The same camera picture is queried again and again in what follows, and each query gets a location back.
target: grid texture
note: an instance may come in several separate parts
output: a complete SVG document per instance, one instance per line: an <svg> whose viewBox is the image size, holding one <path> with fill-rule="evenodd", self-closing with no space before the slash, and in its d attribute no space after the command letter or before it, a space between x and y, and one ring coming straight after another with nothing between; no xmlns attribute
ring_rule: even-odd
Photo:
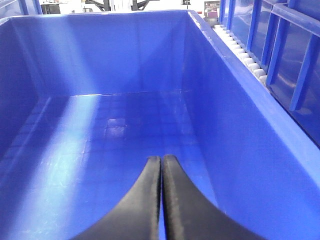
<svg viewBox="0 0 320 240"><path fill-rule="evenodd" d="M148 156L165 154L216 203L180 92L40 100L0 161L1 239L73 237L117 204Z"/></svg>

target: blue plastic bin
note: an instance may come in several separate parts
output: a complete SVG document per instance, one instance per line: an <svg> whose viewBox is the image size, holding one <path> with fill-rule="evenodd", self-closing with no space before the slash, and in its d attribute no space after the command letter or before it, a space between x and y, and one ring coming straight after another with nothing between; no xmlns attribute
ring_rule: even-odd
<svg viewBox="0 0 320 240"><path fill-rule="evenodd" d="M0 19L42 14L39 0L0 0Z"/></svg>
<svg viewBox="0 0 320 240"><path fill-rule="evenodd" d="M4 18L0 53L0 239L75 236L164 154L251 231L319 238L319 148L194 11Z"/></svg>

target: adjacent blue bin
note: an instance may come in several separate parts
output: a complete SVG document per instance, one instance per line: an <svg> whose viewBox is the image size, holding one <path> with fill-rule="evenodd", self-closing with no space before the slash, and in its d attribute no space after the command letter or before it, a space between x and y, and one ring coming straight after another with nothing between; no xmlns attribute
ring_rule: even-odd
<svg viewBox="0 0 320 240"><path fill-rule="evenodd" d="M320 21L315 14L319 12L319 3L295 1L295 4L293 1L288 6L277 4L272 11L280 22L266 84L320 145Z"/></svg>
<svg viewBox="0 0 320 240"><path fill-rule="evenodd" d="M4 18L0 53L0 239L75 236L164 154L251 231L319 238L319 148L194 11Z"/></svg>
<svg viewBox="0 0 320 240"><path fill-rule="evenodd" d="M0 0L0 19L42 14L39 0Z"/></svg>
<svg viewBox="0 0 320 240"><path fill-rule="evenodd" d="M273 6L287 0L221 0L220 22L249 55L268 71L279 17Z"/></svg>

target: bin wall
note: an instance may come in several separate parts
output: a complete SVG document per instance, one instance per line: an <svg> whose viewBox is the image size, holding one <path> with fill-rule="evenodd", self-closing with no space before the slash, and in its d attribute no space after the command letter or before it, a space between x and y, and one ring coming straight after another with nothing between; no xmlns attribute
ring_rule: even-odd
<svg viewBox="0 0 320 240"><path fill-rule="evenodd" d="M215 33L187 29L182 89L219 207L266 239L317 239L319 149Z"/></svg>
<svg viewBox="0 0 320 240"><path fill-rule="evenodd" d="M40 96L181 89L186 13L20 18Z"/></svg>
<svg viewBox="0 0 320 240"><path fill-rule="evenodd" d="M26 121L38 96L9 19L0 27L0 157Z"/></svg>

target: white roller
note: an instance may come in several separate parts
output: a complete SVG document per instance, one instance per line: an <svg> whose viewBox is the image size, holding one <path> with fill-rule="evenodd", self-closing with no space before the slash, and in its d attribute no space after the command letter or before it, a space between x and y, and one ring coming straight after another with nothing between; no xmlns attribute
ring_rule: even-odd
<svg viewBox="0 0 320 240"><path fill-rule="evenodd" d="M221 34L221 38L222 38L222 40L224 38L230 38L230 34L229 33L223 33L223 34Z"/></svg>
<svg viewBox="0 0 320 240"><path fill-rule="evenodd" d="M243 48L237 48L237 49L232 50L232 52L234 52L235 54L238 55L238 54L243 54L246 51Z"/></svg>
<svg viewBox="0 0 320 240"><path fill-rule="evenodd" d="M232 40L232 41L228 41L225 43L227 46L230 46L230 45L237 45L237 41L235 40Z"/></svg>
<svg viewBox="0 0 320 240"><path fill-rule="evenodd" d="M260 66L258 63L250 63L250 64L248 64L248 68L253 72L256 69L259 69Z"/></svg>
<svg viewBox="0 0 320 240"><path fill-rule="evenodd" d="M234 39L229 36L229 37L224 37L222 40L225 42L225 44L227 44L228 42L232 42Z"/></svg>
<svg viewBox="0 0 320 240"><path fill-rule="evenodd" d="M238 58L241 60L247 59L249 57L250 57L249 54L246 52L238 54Z"/></svg>
<svg viewBox="0 0 320 240"><path fill-rule="evenodd" d="M253 74L257 77L257 78L260 78L261 76L265 76L266 75L266 72L263 70L263 69L256 69L256 70L253 70Z"/></svg>
<svg viewBox="0 0 320 240"><path fill-rule="evenodd" d="M243 63L245 65L249 65L249 64L254 64L255 61L251 57L249 57L249 54L248 54L248 57L243 59Z"/></svg>
<svg viewBox="0 0 320 240"><path fill-rule="evenodd" d="M235 50L235 49L240 49L241 46L240 46L239 44L234 44L234 45L230 45L229 48L230 48L231 50Z"/></svg>
<svg viewBox="0 0 320 240"><path fill-rule="evenodd" d="M262 82L262 83L266 83L266 81L267 81L267 75L264 75L264 76L261 76L261 77L259 77L259 80L260 80L260 82Z"/></svg>

